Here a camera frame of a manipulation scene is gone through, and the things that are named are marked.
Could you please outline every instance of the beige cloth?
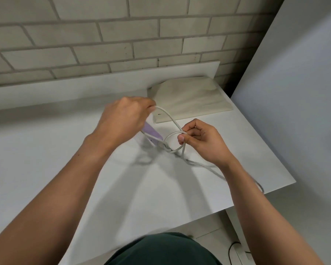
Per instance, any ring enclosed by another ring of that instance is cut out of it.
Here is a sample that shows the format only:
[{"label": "beige cloth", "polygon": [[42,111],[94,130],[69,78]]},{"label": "beige cloth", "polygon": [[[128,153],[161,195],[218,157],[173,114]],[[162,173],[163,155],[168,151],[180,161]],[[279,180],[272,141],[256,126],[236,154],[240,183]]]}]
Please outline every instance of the beige cloth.
[{"label": "beige cloth", "polygon": [[[147,89],[147,96],[175,120],[233,110],[217,89],[216,82],[208,77],[170,79]],[[159,109],[153,116],[156,123],[170,121]]]}]

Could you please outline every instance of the white brick wall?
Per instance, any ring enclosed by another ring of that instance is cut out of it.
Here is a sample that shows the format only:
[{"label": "white brick wall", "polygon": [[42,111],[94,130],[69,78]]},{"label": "white brick wall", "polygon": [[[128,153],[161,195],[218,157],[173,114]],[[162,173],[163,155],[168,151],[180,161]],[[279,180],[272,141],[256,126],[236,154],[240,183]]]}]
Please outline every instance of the white brick wall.
[{"label": "white brick wall", "polygon": [[0,85],[213,60],[235,82],[282,1],[0,0]]}]

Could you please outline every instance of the forearm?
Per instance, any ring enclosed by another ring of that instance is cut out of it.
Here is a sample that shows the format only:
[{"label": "forearm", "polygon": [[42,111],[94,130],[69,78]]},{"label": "forearm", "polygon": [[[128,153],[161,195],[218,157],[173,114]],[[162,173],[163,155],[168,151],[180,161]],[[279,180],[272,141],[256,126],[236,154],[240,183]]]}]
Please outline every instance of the forearm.
[{"label": "forearm", "polygon": [[0,234],[0,265],[58,264],[113,151],[98,152],[95,144],[86,138],[66,166]]},{"label": "forearm", "polygon": [[257,265],[322,264],[294,228],[261,193],[238,160],[223,165],[240,224]]}]

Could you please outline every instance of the white cable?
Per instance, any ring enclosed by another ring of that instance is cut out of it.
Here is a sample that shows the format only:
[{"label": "white cable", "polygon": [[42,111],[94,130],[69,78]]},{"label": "white cable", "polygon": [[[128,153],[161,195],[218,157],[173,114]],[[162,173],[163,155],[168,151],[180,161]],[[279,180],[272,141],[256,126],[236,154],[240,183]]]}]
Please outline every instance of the white cable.
[{"label": "white cable", "polygon": [[[176,156],[179,156],[181,159],[183,159],[185,161],[185,163],[187,163],[188,165],[192,165],[192,166],[201,166],[204,167],[208,170],[210,170],[212,173],[216,174],[217,176],[219,176],[220,178],[224,178],[222,175],[218,174],[216,171],[212,170],[212,167],[216,167],[215,165],[204,165],[201,164],[199,162],[195,162],[195,161],[191,161],[189,159],[186,159],[184,156],[184,152],[185,152],[185,142],[183,143],[183,145],[181,145],[179,148],[172,150],[170,148],[170,146],[168,145],[167,139],[170,138],[171,136],[175,135],[175,134],[187,134],[185,131],[182,130],[182,128],[180,127],[180,125],[173,119],[173,117],[162,107],[159,106],[155,106],[156,108],[160,109],[161,111],[164,111],[166,113],[166,115],[168,115],[170,117],[170,119],[173,121],[173,123],[178,127],[178,131],[175,131],[173,133],[170,133],[168,136],[166,136],[166,138],[164,140],[161,140],[157,137],[154,137],[150,134],[145,133],[144,131],[141,131],[146,137],[152,138],[154,140],[158,141],[158,146],[161,147],[163,150],[169,152],[169,153],[174,153]],[[255,183],[258,185],[258,187],[261,189],[262,192],[264,192],[263,187],[261,186],[260,183],[258,183],[253,177],[252,179],[255,181]]]}]

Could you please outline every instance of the white wall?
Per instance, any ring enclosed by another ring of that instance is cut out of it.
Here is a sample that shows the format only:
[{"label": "white wall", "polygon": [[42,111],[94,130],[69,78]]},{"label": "white wall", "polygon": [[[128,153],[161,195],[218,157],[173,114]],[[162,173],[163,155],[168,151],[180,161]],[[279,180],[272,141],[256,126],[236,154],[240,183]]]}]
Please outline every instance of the white wall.
[{"label": "white wall", "polygon": [[232,100],[297,183],[267,195],[331,265],[331,0],[285,0]]}]

